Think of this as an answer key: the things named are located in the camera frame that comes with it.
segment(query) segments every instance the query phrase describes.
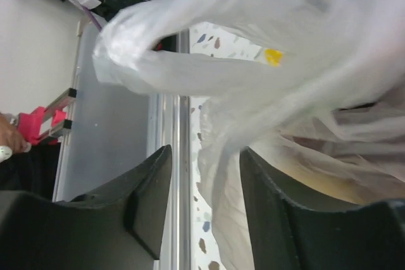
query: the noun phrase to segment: yellow object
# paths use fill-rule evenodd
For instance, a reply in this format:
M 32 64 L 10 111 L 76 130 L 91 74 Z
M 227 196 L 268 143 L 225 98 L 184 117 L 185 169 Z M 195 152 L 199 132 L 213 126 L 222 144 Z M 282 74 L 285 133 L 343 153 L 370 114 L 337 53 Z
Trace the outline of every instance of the yellow object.
M 265 58 L 270 66 L 279 66 L 280 60 L 283 58 L 283 52 L 278 50 L 266 49 Z

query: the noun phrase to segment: speckled tabletop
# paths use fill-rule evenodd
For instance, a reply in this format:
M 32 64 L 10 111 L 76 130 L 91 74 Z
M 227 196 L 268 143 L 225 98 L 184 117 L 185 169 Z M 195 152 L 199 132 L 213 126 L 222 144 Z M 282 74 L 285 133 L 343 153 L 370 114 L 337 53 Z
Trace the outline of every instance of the speckled tabletop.
M 200 23 L 190 28 L 190 53 L 206 54 L 216 58 L 254 60 L 259 47 L 250 41 L 224 31 L 212 23 Z M 197 189 L 200 174 L 197 155 L 201 148 L 199 112 L 206 98 L 191 99 L 191 153 L 192 153 L 192 248 L 193 270 L 224 270 L 218 246 L 211 232 L 211 208 Z

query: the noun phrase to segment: plastic bag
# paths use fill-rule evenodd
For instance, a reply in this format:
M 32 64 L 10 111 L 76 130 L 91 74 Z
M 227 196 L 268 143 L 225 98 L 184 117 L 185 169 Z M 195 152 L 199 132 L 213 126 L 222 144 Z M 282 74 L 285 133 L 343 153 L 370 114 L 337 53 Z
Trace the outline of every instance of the plastic bag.
M 201 21 L 283 52 L 280 66 L 151 50 Z M 254 267 L 237 155 L 248 145 L 314 188 L 325 183 L 325 193 L 340 186 L 344 194 L 332 195 L 341 199 L 405 197 L 405 115 L 395 98 L 336 112 L 404 81 L 403 37 L 405 0 L 155 0 L 103 29 L 94 63 L 100 81 L 134 92 L 211 97 L 201 111 L 200 191 L 222 263 L 245 270 Z

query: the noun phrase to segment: white wall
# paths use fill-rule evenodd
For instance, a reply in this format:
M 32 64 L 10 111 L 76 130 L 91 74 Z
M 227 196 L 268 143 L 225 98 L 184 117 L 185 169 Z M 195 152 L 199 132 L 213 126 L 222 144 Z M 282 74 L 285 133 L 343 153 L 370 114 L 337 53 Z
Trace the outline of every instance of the white wall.
M 0 0 L 0 112 L 31 112 L 69 87 L 81 16 L 59 0 Z

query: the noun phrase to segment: person's hand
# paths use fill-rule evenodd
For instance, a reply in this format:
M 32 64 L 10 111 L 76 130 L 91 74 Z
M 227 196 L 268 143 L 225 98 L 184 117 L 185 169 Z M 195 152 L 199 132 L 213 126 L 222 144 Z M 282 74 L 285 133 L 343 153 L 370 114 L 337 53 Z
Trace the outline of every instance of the person's hand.
M 22 153 L 27 148 L 27 142 L 21 133 L 0 114 L 0 145 L 9 147 L 14 154 Z

